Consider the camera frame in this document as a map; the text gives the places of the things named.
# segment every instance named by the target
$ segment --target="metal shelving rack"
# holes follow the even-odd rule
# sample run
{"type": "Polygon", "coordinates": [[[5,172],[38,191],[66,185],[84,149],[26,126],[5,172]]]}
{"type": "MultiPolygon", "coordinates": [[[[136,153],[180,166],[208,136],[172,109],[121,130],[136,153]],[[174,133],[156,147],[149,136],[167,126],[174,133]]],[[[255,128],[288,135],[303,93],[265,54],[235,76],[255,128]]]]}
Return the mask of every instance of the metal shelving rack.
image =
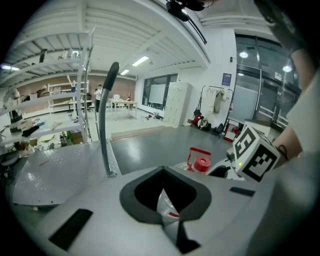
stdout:
{"type": "Polygon", "coordinates": [[[50,65],[52,66],[57,66],[60,64],[78,64],[78,71],[77,71],[77,79],[76,81],[74,81],[74,85],[76,86],[76,92],[68,92],[68,93],[61,93],[61,94],[57,94],[57,95],[50,95],[50,96],[46,96],[46,97],[40,97],[37,99],[33,99],[33,100],[29,100],[23,103],[20,103],[18,105],[9,107],[8,109],[0,109],[0,116],[9,113],[13,110],[16,109],[22,109],[25,107],[29,107],[29,106],[33,106],[33,105],[37,105],[46,101],[52,101],[55,99],[62,99],[62,98],[69,98],[72,97],[73,99],[76,99],[76,107],[77,107],[77,112],[78,112],[78,119],[79,122],[78,123],[74,123],[71,120],[68,121],[64,121],[62,122],[62,124],[60,124],[59,126],[57,126],[56,128],[52,129],[51,126],[46,123],[45,125],[40,126],[40,128],[38,130],[36,130],[35,132],[33,132],[30,136],[28,137],[22,137],[22,132],[17,132],[17,133],[13,133],[11,134],[10,132],[7,132],[5,134],[6,131],[8,131],[8,129],[6,129],[1,135],[0,135],[0,147],[4,147],[7,144],[11,144],[14,142],[19,142],[19,141],[25,141],[25,140],[30,140],[30,139],[34,139],[34,138],[39,138],[43,135],[48,135],[48,134],[55,134],[55,133],[60,133],[62,131],[72,131],[72,130],[80,130],[82,133],[82,138],[83,138],[83,142],[86,143],[87,142],[87,134],[89,136],[89,138],[91,139],[91,134],[90,134],[90,128],[87,122],[87,93],[81,93],[82,89],[84,90],[85,88],[82,88],[81,85],[82,84],[87,84],[88,83],[88,70],[89,70],[89,61],[90,61],[90,56],[91,56],[91,52],[93,49],[93,33],[94,33],[94,29],[91,29],[88,32],[84,47],[82,49],[81,52],[81,58],[79,59],[65,59],[65,60],[56,60],[56,61],[49,61],[49,62],[44,62],[44,63],[39,63],[39,64],[35,64],[32,66],[28,66],[25,68],[22,68],[18,71],[13,72],[12,74],[6,76],[3,78],[3,80],[1,81],[1,84],[3,84],[4,82],[13,79],[14,77],[17,77],[21,74],[24,74],[26,72],[30,72],[32,70],[36,70],[39,69],[41,67],[49,67],[50,65]],[[81,96],[85,96],[84,101],[81,102],[81,96]],[[85,111],[84,114],[81,111],[81,104],[84,104],[85,106],[85,111]]]}

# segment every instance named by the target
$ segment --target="gray floor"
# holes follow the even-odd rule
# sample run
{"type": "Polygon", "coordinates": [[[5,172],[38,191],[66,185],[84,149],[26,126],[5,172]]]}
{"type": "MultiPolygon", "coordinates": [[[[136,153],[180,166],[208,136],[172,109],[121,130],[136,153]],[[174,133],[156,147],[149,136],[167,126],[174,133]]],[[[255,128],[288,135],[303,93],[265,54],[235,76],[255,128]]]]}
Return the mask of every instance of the gray floor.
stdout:
{"type": "Polygon", "coordinates": [[[187,161],[190,147],[211,152],[211,165],[226,158],[232,144],[191,126],[153,132],[111,142],[121,173],[187,161]]]}

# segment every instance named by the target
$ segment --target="ceiling light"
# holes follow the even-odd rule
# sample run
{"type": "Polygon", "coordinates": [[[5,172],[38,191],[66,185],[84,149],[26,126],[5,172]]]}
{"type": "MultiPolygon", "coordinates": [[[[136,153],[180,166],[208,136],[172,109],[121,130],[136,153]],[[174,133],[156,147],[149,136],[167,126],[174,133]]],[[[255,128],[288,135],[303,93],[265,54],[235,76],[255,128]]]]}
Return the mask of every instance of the ceiling light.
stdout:
{"type": "Polygon", "coordinates": [[[243,51],[243,52],[240,52],[240,53],[239,53],[239,56],[240,56],[241,58],[247,58],[247,57],[248,57],[248,53],[246,53],[245,51],[243,51]]]}
{"type": "Polygon", "coordinates": [[[122,71],[122,73],[120,74],[121,76],[124,76],[126,73],[129,72],[129,69],[125,69],[124,71],[122,71]]]}
{"type": "Polygon", "coordinates": [[[148,59],[149,59],[149,57],[143,56],[142,58],[138,59],[135,63],[133,63],[132,66],[136,67],[136,66],[138,66],[139,64],[141,64],[142,62],[144,62],[144,61],[146,61],[148,59]]]}
{"type": "Polygon", "coordinates": [[[20,68],[14,67],[14,66],[7,66],[7,65],[1,65],[1,68],[4,70],[13,70],[13,71],[17,71],[20,68]]]}
{"type": "Polygon", "coordinates": [[[290,72],[290,71],[292,71],[292,66],[284,66],[282,70],[284,72],[290,72]]]}

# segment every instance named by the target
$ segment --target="wall sign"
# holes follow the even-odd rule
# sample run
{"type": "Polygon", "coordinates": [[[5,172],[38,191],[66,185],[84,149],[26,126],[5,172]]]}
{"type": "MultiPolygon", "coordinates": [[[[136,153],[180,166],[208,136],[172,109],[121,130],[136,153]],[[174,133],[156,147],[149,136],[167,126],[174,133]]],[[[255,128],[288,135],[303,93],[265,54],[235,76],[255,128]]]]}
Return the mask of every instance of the wall sign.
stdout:
{"type": "Polygon", "coordinates": [[[223,73],[222,85],[223,86],[230,86],[230,84],[231,84],[231,74],[223,73]]]}

